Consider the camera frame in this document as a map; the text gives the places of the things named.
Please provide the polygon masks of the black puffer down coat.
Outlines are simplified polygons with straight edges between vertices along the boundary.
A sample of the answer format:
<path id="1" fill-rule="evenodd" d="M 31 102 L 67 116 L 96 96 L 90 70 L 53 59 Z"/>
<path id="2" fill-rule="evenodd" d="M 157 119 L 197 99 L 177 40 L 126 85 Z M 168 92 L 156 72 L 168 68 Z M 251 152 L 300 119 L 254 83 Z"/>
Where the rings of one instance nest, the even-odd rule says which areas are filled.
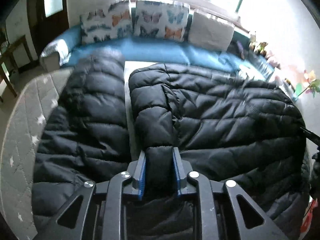
<path id="1" fill-rule="evenodd" d="M 128 205 L 130 239 L 191 239 L 193 206 L 175 198 L 172 151 L 210 180 L 236 181 L 289 239 L 309 197 L 304 120 L 274 83 L 156 64 L 124 77 L 124 60 L 79 60 L 47 120 L 32 189 L 43 229 L 84 182 L 127 169 L 130 139 L 146 155 L 144 199 Z"/>

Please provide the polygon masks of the red plastic bag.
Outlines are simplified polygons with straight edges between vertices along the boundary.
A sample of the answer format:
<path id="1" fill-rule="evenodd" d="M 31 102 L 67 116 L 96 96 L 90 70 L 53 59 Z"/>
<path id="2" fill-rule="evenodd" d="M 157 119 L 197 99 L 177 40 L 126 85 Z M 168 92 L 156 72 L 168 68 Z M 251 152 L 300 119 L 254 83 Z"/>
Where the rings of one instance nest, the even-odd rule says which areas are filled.
<path id="1" fill-rule="evenodd" d="M 300 228 L 300 237 L 299 239 L 303 239 L 304 236 L 308 233 L 310 226 L 311 226 L 311 222 L 312 222 L 312 218 L 313 218 L 313 209 L 317 207 L 317 200 L 314 200 L 312 198 L 309 199 L 309 204 L 308 204 L 308 208 L 306 210 L 306 213 L 304 215 L 303 218 L 303 223 L 302 226 Z"/>

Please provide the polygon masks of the grey star quilted mattress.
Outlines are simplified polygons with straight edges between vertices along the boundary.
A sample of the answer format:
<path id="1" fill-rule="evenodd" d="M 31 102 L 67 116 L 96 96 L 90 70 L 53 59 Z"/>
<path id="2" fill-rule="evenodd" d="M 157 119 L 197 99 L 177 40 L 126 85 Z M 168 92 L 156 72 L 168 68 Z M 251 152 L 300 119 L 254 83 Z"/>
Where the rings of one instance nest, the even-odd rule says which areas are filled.
<path id="1" fill-rule="evenodd" d="M 1 145 L 1 214 L 17 239 L 37 230 L 31 204 L 38 144 L 72 68 L 42 74 L 22 89 Z"/>

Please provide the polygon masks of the plush toy bear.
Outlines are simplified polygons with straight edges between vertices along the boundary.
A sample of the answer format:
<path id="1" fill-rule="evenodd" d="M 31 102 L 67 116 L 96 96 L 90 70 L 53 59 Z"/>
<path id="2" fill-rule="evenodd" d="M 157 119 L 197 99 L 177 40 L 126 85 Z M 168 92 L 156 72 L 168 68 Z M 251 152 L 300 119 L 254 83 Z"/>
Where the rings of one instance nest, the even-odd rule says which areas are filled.
<path id="1" fill-rule="evenodd" d="M 254 53 L 257 55 L 263 54 L 266 55 L 265 47 L 268 45 L 267 42 L 260 42 L 255 46 Z"/>

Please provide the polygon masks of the white plush cat toy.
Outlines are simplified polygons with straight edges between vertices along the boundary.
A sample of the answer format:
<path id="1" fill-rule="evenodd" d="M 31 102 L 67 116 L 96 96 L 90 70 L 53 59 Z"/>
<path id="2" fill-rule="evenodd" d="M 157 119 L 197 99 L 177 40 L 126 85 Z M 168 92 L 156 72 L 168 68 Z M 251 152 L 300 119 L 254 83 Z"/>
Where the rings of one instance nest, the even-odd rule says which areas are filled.
<path id="1" fill-rule="evenodd" d="M 251 31 L 249 34 L 250 34 L 249 49 L 254 51 L 255 50 L 255 46 L 256 46 L 256 41 L 257 41 L 257 32 L 256 31 Z"/>

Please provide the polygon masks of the blue sofa bench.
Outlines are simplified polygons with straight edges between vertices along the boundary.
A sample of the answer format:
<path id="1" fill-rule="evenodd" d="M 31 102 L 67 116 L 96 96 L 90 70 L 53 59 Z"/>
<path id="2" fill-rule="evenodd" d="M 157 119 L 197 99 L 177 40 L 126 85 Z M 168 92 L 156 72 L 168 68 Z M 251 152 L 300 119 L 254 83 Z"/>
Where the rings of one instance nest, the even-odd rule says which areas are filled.
<path id="1" fill-rule="evenodd" d="M 39 61 L 48 72 L 52 72 L 76 65 L 80 58 L 97 49 L 110 48 L 120 51 L 126 61 L 175 63 L 232 74 L 242 70 L 256 79 L 268 81 L 274 68 L 262 56 L 251 51 L 245 52 L 244 59 L 238 56 L 236 45 L 246 44 L 247 41 L 247 37 L 235 32 L 226 52 L 206 50 L 188 42 L 139 36 L 82 44 L 81 28 L 76 25 L 50 42 L 41 53 Z"/>

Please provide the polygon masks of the plain white pillow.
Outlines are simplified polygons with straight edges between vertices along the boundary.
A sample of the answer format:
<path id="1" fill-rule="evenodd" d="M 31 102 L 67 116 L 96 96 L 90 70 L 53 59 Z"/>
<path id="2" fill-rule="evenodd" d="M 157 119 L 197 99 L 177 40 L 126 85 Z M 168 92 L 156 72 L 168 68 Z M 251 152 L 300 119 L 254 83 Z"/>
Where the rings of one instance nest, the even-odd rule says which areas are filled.
<path id="1" fill-rule="evenodd" d="M 188 42 L 207 50 L 226 51 L 233 34 L 232 25 L 195 12 L 188 33 Z"/>

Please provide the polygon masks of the left butterfly pillow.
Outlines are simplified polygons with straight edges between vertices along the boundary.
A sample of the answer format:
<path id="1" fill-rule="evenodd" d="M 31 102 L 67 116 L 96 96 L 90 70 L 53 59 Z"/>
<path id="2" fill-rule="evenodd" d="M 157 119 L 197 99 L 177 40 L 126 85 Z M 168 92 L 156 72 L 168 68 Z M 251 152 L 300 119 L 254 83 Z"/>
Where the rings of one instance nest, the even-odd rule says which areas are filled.
<path id="1" fill-rule="evenodd" d="M 129 1 L 113 3 L 80 15 L 82 44 L 126 38 L 133 34 Z"/>

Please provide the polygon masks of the dark wooden side table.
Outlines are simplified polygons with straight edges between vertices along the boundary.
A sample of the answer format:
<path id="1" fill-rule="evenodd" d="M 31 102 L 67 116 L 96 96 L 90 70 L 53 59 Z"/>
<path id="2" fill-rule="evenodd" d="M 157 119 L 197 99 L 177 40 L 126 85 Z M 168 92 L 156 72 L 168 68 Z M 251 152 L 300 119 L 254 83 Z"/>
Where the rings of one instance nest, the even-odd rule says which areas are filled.
<path id="1" fill-rule="evenodd" d="M 9 78 L 7 77 L 2 64 L 5 61 L 10 61 L 11 65 L 13 66 L 14 70 L 18 70 L 18 66 L 16 63 L 16 60 L 14 58 L 13 52 L 20 46 L 23 45 L 25 52 L 29 58 L 30 62 L 33 62 L 33 58 L 30 52 L 30 49 L 28 47 L 28 43 L 27 43 L 27 39 L 25 37 L 25 35 L 19 37 L 15 42 L 13 42 L 12 44 L 8 45 L 7 49 L 5 50 L 5 52 L 3 54 L 1 54 L 1 78 L 5 81 L 7 87 L 9 88 L 9 90 L 11 91 L 11 93 L 13 94 L 13 96 L 16 98 L 17 97 L 17 93 L 14 90 Z"/>

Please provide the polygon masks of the dark wooden door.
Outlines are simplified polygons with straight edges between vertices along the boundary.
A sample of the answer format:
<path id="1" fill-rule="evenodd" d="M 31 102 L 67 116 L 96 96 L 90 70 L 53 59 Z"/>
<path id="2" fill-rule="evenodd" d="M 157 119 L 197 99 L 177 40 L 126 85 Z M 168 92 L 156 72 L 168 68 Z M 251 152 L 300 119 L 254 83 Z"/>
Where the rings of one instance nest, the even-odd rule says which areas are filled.
<path id="1" fill-rule="evenodd" d="M 37 56 L 69 28 L 66 0 L 27 0 L 27 15 Z"/>

